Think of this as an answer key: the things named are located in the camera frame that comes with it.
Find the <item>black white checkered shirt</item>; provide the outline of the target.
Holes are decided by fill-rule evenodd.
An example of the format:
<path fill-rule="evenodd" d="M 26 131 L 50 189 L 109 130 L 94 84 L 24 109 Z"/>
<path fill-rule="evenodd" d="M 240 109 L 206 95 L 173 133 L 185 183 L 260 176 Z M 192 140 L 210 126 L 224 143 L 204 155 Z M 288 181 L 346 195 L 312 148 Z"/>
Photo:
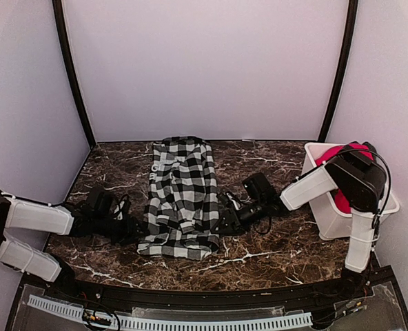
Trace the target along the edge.
<path fill-rule="evenodd" d="M 152 145 L 143 227 L 137 253 L 202 261 L 218 251 L 211 229 L 219 219 L 211 145 L 197 137 L 172 137 Z"/>

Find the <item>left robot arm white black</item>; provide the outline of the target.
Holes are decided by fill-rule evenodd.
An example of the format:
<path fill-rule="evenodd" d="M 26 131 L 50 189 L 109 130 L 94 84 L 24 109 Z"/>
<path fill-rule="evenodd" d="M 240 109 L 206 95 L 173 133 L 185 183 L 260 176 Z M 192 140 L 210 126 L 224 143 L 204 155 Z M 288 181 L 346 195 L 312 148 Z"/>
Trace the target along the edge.
<path fill-rule="evenodd" d="M 128 195 L 117 199 L 101 186 L 92 188 L 87 198 L 78 203 L 60 204 L 16 197 L 0 189 L 0 263 L 53 283 L 54 290 L 66 301 L 76 300 L 81 286 L 72 279 L 72 268 L 59 258 L 16 239 L 8 229 L 67 237 L 95 234 L 105 237 L 112 245 L 128 245 L 145 236 L 141 223 L 130 215 L 130 206 Z"/>

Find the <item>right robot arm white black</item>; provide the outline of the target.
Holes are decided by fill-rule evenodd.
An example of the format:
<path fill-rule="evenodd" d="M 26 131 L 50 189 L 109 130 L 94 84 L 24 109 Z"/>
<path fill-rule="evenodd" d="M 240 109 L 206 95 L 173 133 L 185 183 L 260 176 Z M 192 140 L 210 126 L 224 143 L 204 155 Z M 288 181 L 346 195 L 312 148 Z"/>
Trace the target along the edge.
<path fill-rule="evenodd" d="M 341 279 L 335 290 L 316 291 L 314 295 L 350 299 L 363 291 L 369 280 L 371 252 L 379 238 L 380 219 L 391 193 L 389 166 L 379 154 L 369 148 L 345 145 L 281 192 L 262 172 L 246 178 L 243 186 L 251 203 L 241 202 L 231 192 L 219 195 L 224 209 L 211 228 L 213 234 L 242 235 L 261 219 L 284 217 L 328 192 L 342 192 L 351 210 L 351 234 Z"/>

